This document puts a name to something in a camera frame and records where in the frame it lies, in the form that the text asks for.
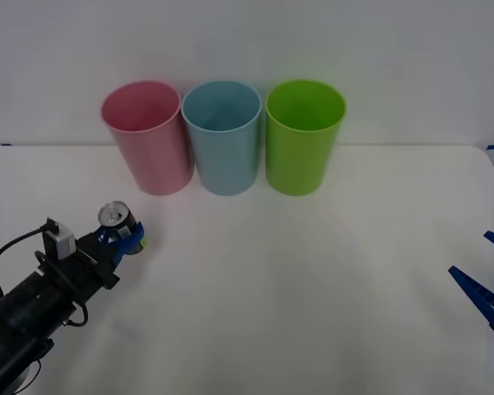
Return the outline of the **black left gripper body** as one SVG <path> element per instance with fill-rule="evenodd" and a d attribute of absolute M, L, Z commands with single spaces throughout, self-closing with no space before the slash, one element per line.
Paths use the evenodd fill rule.
<path fill-rule="evenodd" d="M 115 249 L 102 244 L 95 233 L 76 239 L 76 251 L 63 259 L 57 259 L 48 232 L 43 233 L 43 241 L 40 269 L 73 302 L 85 304 L 101 287 L 109 290 L 119 281 L 114 274 Z"/>

